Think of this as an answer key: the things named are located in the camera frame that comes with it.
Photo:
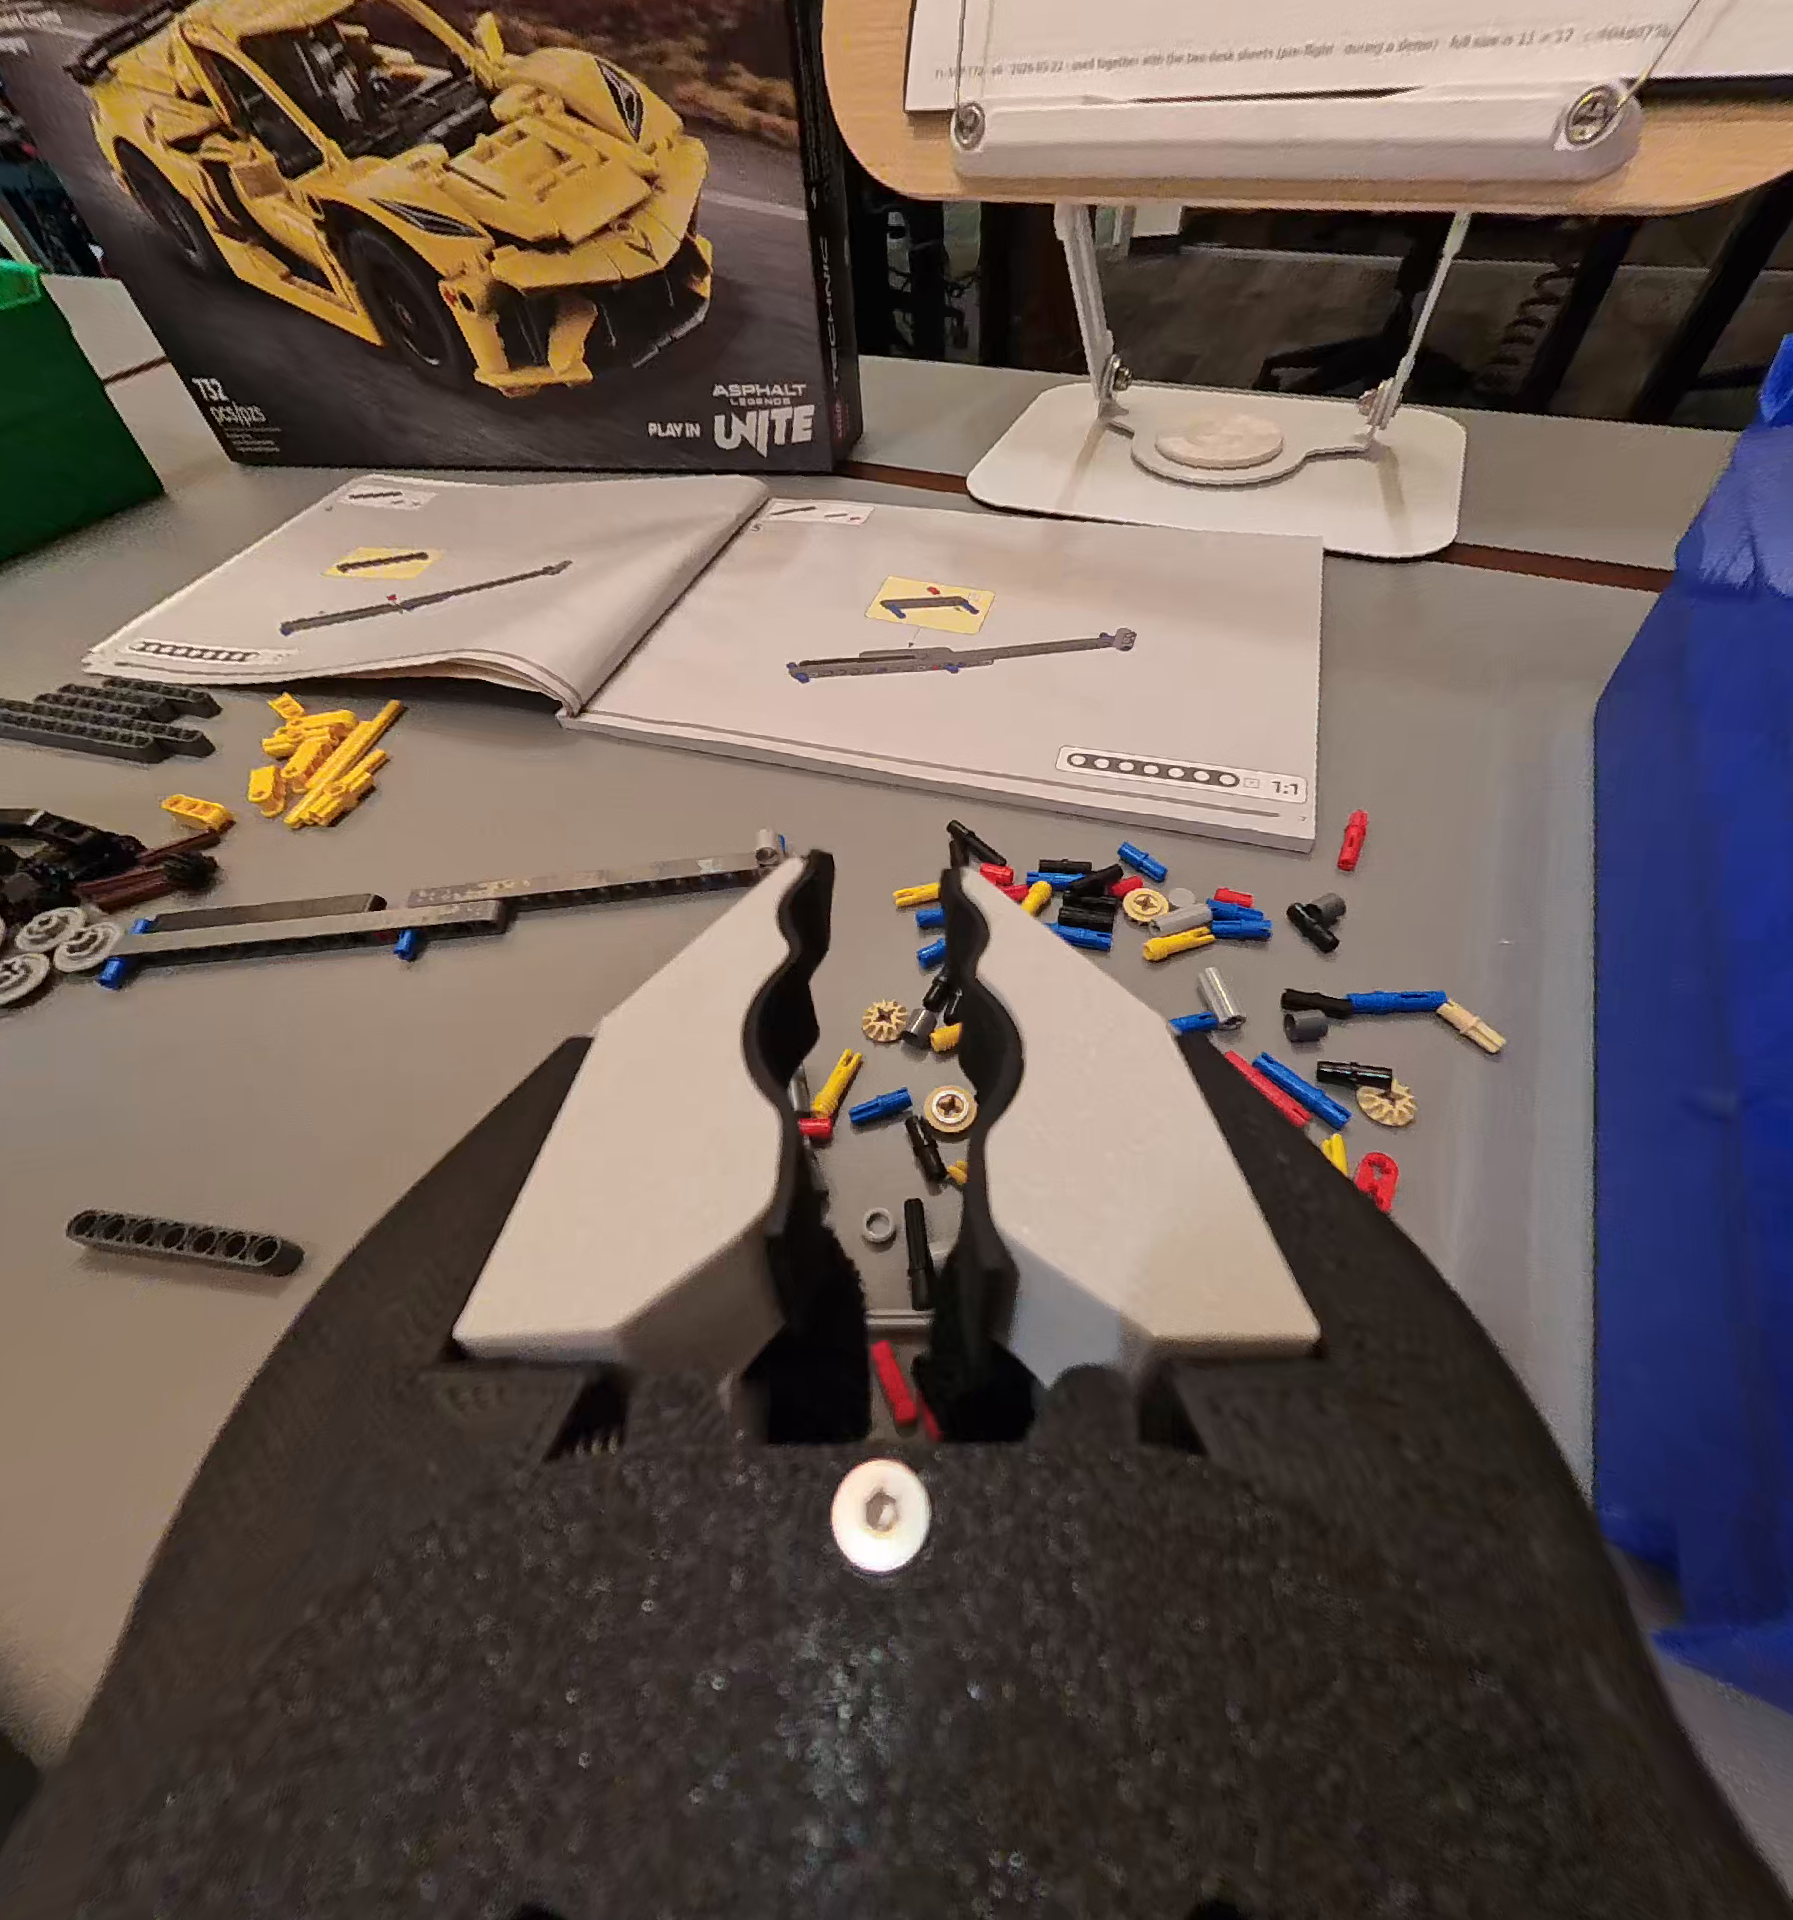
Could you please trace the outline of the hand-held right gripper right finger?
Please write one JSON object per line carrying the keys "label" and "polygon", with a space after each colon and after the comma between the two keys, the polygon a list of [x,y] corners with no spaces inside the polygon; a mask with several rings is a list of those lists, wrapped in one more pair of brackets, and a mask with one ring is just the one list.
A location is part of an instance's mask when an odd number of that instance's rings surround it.
{"label": "hand-held right gripper right finger", "polygon": [[1166,1019],[992,881],[942,877],[976,1119],[942,1336],[974,1358],[1303,1357],[1315,1311]]}

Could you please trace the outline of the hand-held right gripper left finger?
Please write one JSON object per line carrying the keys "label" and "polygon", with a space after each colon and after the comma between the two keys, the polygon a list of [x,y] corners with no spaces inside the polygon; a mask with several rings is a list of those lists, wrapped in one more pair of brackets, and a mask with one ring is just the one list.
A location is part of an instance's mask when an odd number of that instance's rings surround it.
{"label": "hand-held right gripper left finger", "polygon": [[837,1238],[791,1078],[836,857],[788,856],[591,1037],[452,1326],[468,1357],[749,1379],[837,1426]]}

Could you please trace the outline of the long black toy beam assembly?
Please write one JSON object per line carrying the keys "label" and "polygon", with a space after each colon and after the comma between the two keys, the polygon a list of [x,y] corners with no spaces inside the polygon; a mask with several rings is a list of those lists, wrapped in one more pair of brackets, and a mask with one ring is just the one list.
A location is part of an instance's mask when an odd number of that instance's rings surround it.
{"label": "long black toy beam assembly", "polygon": [[567,877],[469,881],[418,892],[399,905],[342,914],[315,910],[288,919],[256,919],[248,910],[222,924],[155,923],[147,931],[127,932],[114,955],[94,973],[94,981],[120,990],[144,973],[356,948],[380,948],[412,961],[438,941],[499,936],[523,914],[749,889],[795,862],[780,838],[767,835],[749,851],[578,871]]}

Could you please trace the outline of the toy car set box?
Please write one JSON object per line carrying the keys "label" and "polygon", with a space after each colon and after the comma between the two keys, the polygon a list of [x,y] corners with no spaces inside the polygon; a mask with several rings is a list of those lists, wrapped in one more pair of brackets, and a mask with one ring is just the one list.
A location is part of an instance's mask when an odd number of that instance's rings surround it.
{"label": "toy car set box", "polygon": [[0,3],[0,81],[238,463],[861,436],[821,3]]}

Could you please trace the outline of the short black toy beam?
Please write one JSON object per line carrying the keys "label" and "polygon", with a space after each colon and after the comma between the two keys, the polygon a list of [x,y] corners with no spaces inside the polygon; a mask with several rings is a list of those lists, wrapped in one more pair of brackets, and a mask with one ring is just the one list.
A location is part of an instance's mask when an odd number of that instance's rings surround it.
{"label": "short black toy beam", "polygon": [[305,1251],[273,1233],[91,1207],[70,1214],[65,1236],[94,1253],[206,1267],[245,1280],[286,1280]]}

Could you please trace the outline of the pile of yellow toy pieces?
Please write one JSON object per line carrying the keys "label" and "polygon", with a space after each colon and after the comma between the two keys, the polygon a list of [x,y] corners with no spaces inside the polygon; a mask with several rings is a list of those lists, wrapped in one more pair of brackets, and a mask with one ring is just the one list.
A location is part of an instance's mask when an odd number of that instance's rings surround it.
{"label": "pile of yellow toy pieces", "polygon": [[275,723],[245,784],[248,803],[288,831],[331,828],[376,789],[385,737],[404,719],[393,699],[370,716],[352,709],[310,711],[292,694],[266,700]]}

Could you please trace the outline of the blue plastic bin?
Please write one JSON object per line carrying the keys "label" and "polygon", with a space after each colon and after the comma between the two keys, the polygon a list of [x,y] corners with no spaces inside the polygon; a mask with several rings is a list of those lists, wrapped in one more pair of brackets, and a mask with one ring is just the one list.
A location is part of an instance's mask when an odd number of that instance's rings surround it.
{"label": "blue plastic bin", "polygon": [[1593,762],[1596,1506],[1793,1715],[1793,337]]}

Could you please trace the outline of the white instruction booklet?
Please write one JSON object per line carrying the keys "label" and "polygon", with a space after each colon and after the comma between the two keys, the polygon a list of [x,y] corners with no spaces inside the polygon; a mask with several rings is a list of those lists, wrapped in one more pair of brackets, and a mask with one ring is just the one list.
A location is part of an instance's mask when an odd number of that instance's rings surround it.
{"label": "white instruction booklet", "polygon": [[1321,572],[1317,541],[750,475],[361,474],[83,662],[292,691],[462,678],[600,736],[1312,851]]}

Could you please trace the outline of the pile of small black connectors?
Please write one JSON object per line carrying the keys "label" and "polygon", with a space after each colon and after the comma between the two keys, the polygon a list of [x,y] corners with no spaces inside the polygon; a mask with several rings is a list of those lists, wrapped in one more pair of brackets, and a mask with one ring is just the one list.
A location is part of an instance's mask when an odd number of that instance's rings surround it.
{"label": "pile of small black connectors", "polygon": [[0,901],[10,910],[69,900],[74,887],[131,871],[141,839],[45,808],[0,807]]}

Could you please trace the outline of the stack of black toy beams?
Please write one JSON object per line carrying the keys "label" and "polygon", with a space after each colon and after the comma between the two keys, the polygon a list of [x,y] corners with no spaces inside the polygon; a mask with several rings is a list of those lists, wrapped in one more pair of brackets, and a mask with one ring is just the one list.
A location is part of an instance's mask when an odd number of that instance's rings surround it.
{"label": "stack of black toy beams", "polygon": [[211,756],[204,720],[221,703],[197,688],[104,679],[63,683],[34,699],[0,694],[0,741],[127,764]]}

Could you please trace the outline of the white wooden document stand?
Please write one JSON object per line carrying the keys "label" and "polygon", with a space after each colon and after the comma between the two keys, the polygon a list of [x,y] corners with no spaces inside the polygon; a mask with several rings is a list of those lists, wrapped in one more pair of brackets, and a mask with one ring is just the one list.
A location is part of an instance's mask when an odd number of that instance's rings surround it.
{"label": "white wooden document stand", "polygon": [[[1440,82],[1193,99],[904,104],[914,3],[825,3],[822,79],[863,169],[919,202],[1054,210],[1087,379],[972,467],[994,509],[1188,532],[1286,533],[1373,560],[1459,533],[1464,427],[1406,404],[1430,316],[1478,213],[1652,215],[1793,171],[1793,3],[1695,3],[1629,79]],[[1097,211],[1149,202],[1443,213],[1404,339],[1367,397],[1138,380],[1106,314]]]}

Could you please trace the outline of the green plastic bin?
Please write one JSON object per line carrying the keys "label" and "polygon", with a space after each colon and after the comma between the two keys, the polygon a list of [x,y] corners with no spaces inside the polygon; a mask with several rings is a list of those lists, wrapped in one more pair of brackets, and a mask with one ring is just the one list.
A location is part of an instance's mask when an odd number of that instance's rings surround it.
{"label": "green plastic bin", "polygon": [[162,494],[34,266],[0,267],[0,562]]}

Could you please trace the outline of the printed paper sheet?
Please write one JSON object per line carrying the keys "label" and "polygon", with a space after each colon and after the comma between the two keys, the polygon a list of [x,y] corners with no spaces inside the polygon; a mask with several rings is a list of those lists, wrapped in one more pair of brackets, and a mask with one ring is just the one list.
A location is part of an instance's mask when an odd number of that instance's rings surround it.
{"label": "printed paper sheet", "polygon": [[919,2],[904,104],[1597,82],[1648,69],[1693,13],[1592,2]]}

